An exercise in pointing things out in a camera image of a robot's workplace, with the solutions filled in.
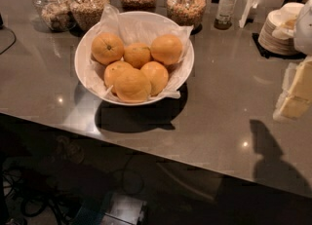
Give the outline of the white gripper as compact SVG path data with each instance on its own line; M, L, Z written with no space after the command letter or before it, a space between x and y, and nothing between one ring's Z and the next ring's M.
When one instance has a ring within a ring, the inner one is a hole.
M308 57L286 69L282 92L273 119L290 121L300 118L312 105L312 0L300 10L294 26L294 47Z

